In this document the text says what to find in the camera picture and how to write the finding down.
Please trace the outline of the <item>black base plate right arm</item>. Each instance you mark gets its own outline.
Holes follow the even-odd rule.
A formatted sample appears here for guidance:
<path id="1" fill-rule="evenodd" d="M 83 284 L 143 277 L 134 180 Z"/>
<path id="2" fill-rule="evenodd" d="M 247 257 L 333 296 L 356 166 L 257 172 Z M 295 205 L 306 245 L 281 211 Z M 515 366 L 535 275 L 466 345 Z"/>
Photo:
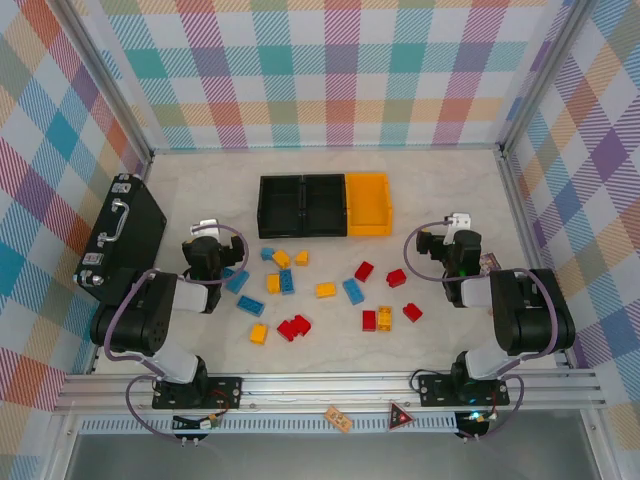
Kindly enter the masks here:
<path id="1" fill-rule="evenodd" d="M 452 375 L 420 375 L 418 387 L 422 407 L 492 407 L 510 403 L 506 383 L 498 380 L 463 382 Z"/>

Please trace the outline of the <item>black base plate left arm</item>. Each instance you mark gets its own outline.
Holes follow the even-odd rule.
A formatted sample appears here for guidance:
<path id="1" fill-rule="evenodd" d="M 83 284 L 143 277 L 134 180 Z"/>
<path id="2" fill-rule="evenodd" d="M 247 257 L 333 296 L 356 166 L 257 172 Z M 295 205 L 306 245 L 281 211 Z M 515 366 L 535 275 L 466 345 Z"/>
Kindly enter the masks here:
<path id="1" fill-rule="evenodd" d="M 241 377 L 207 377 L 188 384 L 155 382 L 151 406 L 155 410 L 238 409 Z"/>

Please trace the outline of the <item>black plastic bin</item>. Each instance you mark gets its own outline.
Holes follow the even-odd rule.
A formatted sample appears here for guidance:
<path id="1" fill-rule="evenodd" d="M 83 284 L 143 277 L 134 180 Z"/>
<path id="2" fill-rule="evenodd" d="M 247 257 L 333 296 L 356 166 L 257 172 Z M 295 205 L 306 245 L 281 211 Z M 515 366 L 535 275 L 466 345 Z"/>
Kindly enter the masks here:
<path id="1" fill-rule="evenodd" d="M 261 176 L 257 207 L 260 239 L 303 236 L 303 177 Z"/>
<path id="2" fill-rule="evenodd" d="M 304 233 L 308 237 L 347 235 L 346 185 L 344 174 L 305 175 Z"/>

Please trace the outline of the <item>yellow plastic bin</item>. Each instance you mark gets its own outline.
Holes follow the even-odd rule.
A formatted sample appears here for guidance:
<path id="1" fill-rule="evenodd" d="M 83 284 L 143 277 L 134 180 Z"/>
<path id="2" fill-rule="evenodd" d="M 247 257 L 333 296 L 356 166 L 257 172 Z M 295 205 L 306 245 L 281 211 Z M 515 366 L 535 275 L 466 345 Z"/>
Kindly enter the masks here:
<path id="1" fill-rule="evenodd" d="M 393 206 L 388 177 L 380 172 L 349 172 L 345 175 L 347 235 L 390 236 Z"/>

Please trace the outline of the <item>red triangle sign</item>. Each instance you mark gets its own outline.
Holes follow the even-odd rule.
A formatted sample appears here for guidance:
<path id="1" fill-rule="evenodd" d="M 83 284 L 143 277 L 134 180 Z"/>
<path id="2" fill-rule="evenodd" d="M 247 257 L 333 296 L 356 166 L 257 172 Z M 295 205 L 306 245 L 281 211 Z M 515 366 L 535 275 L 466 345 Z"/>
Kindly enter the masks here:
<path id="1" fill-rule="evenodd" d="M 396 430 L 400 427 L 408 425 L 414 421 L 414 417 L 407 413 L 398 404 L 392 402 L 389 412 L 389 427 L 390 431 Z"/>

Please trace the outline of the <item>orange patterned card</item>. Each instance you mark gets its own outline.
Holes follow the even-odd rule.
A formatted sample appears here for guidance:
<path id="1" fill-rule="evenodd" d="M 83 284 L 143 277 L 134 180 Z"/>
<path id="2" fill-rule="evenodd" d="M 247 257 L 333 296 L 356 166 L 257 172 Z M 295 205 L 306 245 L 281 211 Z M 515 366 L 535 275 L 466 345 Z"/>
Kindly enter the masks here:
<path id="1" fill-rule="evenodd" d="M 348 433 L 353 426 L 352 420 L 334 406 L 326 410 L 324 418 L 342 433 Z"/>

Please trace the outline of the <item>grey metal plate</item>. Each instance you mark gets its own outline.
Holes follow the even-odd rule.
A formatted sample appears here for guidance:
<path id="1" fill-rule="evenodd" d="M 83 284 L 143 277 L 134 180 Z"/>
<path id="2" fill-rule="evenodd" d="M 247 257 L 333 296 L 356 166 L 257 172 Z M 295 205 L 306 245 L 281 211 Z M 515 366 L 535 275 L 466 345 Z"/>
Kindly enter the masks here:
<path id="1" fill-rule="evenodd" d="M 147 435 L 84 435 L 65 480 L 600 480 L 586 449 L 448 435 L 227 435 L 180 447 Z"/>

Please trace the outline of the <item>aluminium frame cross bar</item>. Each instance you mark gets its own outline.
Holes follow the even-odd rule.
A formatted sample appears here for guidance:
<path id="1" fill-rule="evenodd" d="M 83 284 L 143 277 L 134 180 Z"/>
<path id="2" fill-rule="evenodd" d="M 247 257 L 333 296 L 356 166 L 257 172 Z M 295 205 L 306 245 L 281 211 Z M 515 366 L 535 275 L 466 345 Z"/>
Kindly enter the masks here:
<path id="1" fill-rule="evenodd" d="M 462 144 L 424 144 L 424 145 L 302 145 L 302 146 L 258 146 L 249 148 L 157 148 L 153 155 L 195 155 L 218 153 L 258 153 L 258 152 L 338 152 L 338 151 L 496 151 L 500 150 L 499 143 L 462 143 Z"/>

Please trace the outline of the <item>wide aluminium mounting rail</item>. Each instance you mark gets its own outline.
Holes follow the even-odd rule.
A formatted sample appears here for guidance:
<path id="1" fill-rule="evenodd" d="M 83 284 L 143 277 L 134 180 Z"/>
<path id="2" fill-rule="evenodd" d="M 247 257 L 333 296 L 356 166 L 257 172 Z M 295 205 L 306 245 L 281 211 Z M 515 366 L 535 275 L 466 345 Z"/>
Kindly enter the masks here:
<path id="1" fill-rule="evenodd" d="M 422 407 L 410 387 L 409 372 L 369 373 L 233 373 L 241 377 L 236 413 L 323 413 L 334 406 L 344 413 L 383 413 L 392 402 L 409 412 L 469 411 L 473 407 Z M 482 410 L 584 410 L 606 407 L 604 392 L 591 370 L 518 370 L 506 381 L 510 403 L 476 407 Z M 132 404 L 141 413 L 152 410 L 154 392 L 148 379 L 126 374 L 71 375 L 54 408 L 57 413 L 124 413 Z"/>

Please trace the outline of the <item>aluminium frame post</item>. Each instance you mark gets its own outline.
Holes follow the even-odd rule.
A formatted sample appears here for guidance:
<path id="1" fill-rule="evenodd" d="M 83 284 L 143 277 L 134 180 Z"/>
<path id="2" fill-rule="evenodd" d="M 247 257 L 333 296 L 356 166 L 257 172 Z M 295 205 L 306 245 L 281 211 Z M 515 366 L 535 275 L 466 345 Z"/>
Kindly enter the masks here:
<path id="1" fill-rule="evenodd" d="M 152 149 L 99 49 L 87 32 L 80 15 L 76 12 L 72 1 L 50 0 L 50 4 L 52 8 L 56 9 L 59 19 L 69 31 L 74 45 L 78 48 L 84 62 L 87 64 L 87 70 L 93 76 L 96 85 L 112 107 L 143 166 L 148 167 L 153 161 Z"/>
<path id="2" fill-rule="evenodd" d="M 568 11 L 565 22 L 550 45 L 548 54 L 541 63 L 541 70 L 537 73 L 529 93 L 524 97 L 522 105 L 506 132 L 504 140 L 499 143 L 500 152 L 507 158 L 514 151 L 515 145 L 525 133 L 531 122 L 535 110 L 539 107 L 547 89 L 556 78 L 565 59 L 570 53 L 572 45 L 582 31 L 599 0 L 576 0 Z"/>

